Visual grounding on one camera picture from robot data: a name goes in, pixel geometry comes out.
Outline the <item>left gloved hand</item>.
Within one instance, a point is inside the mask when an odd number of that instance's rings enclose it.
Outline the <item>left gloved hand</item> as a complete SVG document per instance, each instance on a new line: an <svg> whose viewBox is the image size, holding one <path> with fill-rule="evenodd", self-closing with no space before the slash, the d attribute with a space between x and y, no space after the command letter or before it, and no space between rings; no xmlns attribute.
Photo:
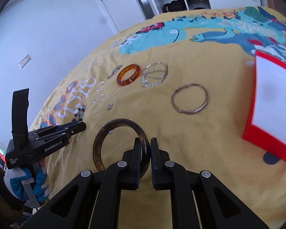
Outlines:
<svg viewBox="0 0 286 229"><path fill-rule="evenodd" d="M35 177L28 168L16 167L5 172L3 181L11 195L21 201L34 197L43 204L50 195L45 159L39 162Z"/></svg>

